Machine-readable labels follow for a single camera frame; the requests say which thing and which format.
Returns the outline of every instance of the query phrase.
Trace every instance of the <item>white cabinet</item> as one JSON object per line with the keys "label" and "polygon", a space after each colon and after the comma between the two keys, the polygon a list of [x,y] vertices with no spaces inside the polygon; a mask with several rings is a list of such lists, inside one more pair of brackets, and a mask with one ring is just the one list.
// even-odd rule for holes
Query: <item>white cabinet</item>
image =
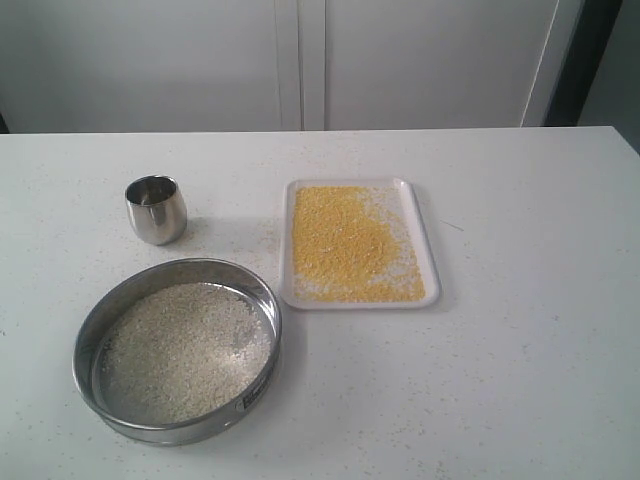
{"label": "white cabinet", "polygon": [[15,132],[540,124],[581,0],[0,0]]}

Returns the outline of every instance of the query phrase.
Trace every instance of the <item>stainless steel cup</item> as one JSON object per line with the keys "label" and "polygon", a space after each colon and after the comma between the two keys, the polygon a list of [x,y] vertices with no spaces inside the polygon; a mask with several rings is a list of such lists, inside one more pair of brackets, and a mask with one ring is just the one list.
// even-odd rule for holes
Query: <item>stainless steel cup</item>
{"label": "stainless steel cup", "polygon": [[129,221],[141,240],[165,245],[184,233],[187,207],[173,178],[140,178],[127,187],[125,197]]}

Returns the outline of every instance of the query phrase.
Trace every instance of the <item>white countertop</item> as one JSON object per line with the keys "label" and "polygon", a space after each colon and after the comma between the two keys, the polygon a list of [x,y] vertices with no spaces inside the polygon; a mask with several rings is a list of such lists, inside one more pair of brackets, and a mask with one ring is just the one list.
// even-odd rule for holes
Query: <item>white countertop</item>
{"label": "white countertop", "polygon": [[[611,128],[0,136],[0,478],[631,479],[640,471],[640,158]],[[168,174],[188,233],[153,247],[123,191]],[[136,444],[83,403],[92,306],[175,258],[277,286],[285,185],[413,183],[443,295],[284,310],[260,404],[208,441]]]}

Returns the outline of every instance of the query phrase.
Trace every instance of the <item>white granular sample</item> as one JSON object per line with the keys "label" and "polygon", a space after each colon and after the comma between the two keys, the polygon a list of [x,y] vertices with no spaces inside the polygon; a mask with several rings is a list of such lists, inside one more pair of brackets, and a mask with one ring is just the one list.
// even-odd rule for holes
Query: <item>white granular sample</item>
{"label": "white granular sample", "polygon": [[105,347],[101,386],[123,419],[160,425],[238,396],[269,357],[265,322],[233,291],[175,285],[138,301]]}

